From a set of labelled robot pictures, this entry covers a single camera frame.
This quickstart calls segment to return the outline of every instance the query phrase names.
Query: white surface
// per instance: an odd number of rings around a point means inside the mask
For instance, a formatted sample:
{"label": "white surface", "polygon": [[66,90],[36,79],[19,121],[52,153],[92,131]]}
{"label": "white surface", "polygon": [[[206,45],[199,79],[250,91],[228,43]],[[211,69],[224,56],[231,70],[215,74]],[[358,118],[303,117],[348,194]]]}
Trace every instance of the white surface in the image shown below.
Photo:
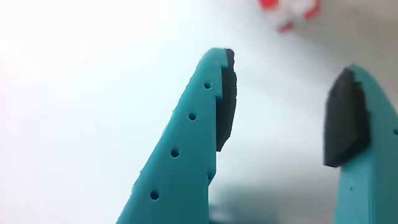
{"label": "white surface", "polygon": [[238,74],[211,202],[253,223],[331,223],[323,104],[356,55],[322,27],[281,37],[247,1],[1,2],[0,223],[114,223],[211,47],[231,47]]}

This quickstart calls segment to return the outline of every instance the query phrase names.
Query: red object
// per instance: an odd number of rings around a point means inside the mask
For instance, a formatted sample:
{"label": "red object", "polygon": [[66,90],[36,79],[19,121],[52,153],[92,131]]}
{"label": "red object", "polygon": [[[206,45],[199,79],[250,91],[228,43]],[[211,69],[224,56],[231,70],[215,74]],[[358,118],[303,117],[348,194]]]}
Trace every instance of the red object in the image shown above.
{"label": "red object", "polygon": [[311,11],[308,11],[304,15],[304,18],[309,20],[309,19],[312,19],[313,17],[317,16],[319,14],[320,4],[321,4],[321,1],[320,0],[316,0],[315,1],[315,7]]}
{"label": "red object", "polygon": [[265,10],[270,10],[278,7],[279,0],[260,0],[260,5]]}
{"label": "red object", "polygon": [[259,0],[259,3],[279,32],[292,30],[297,21],[308,21],[320,12],[320,0]]}

